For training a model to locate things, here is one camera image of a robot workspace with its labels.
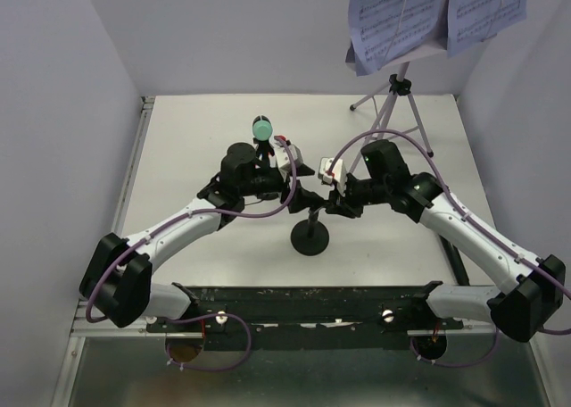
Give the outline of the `black microphone stand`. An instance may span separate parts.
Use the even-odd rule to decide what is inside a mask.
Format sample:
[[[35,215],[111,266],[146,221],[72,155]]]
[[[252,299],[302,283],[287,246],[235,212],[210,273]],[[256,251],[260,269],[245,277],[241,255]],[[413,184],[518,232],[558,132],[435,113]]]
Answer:
[[[270,167],[270,158],[275,155],[272,145],[270,144],[269,140],[260,140],[254,137],[252,139],[253,143],[255,144],[255,153],[256,158],[261,162],[261,166],[264,168]],[[270,201],[275,200],[278,198],[278,193],[269,192],[269,193],[259,193],[256,197],[261,201]]]
[[[307,219],[299,221],[291,231],[291,245],[301,255],[319,255],[329,245],[329,232],[319,220],[320,211],[320,208],[309,210]]]

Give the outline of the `green toy microphone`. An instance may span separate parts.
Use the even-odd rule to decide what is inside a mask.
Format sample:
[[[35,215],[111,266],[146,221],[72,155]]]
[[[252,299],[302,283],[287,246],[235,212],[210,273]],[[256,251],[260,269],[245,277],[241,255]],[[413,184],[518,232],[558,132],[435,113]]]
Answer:
[[[258,142],[268,142],[273,135],[273,127],[268,117],[257,116],[252,122],[252,135]]]

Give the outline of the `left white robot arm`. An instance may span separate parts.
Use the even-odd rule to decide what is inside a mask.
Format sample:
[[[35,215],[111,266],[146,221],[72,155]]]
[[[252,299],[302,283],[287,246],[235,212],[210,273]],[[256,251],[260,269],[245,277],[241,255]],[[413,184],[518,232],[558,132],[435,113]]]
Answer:
[[[299,179],[314,173],[299,148],[283,137],[276,137],[265,154],[247,143],[231,145],[218,173],[182,210],[134,235],[110,233],[100,239],[79,285],[87,299],[87,321],[110,320],[125,328],[155,317],[179,331],[191,329],[198,318],[193,296],[181,285],[154,284],[154,272],[196,240],[248,218],[248,196],[277,196],[275,211],[292,211],[302,192]]]

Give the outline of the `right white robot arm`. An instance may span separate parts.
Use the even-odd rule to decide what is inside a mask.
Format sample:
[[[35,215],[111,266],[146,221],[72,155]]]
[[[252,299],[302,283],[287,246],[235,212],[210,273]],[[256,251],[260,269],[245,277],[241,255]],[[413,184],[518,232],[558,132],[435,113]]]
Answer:
[[[566,266],[557,256],[540,257],[516,245],[463,205],[435,174],[413,174],[397,145],[382,139],[363,146],[367,179],[357,179],[340,157],[322,158],[319,179],[332,186],[327,212],[359,218],[367,205],[394,212],[451,242],[492,281],[489,287],[439,283],[410,306],[412,321],[431,328],[441,319],[489,322],[526,343],[544,330],[563,303]]]

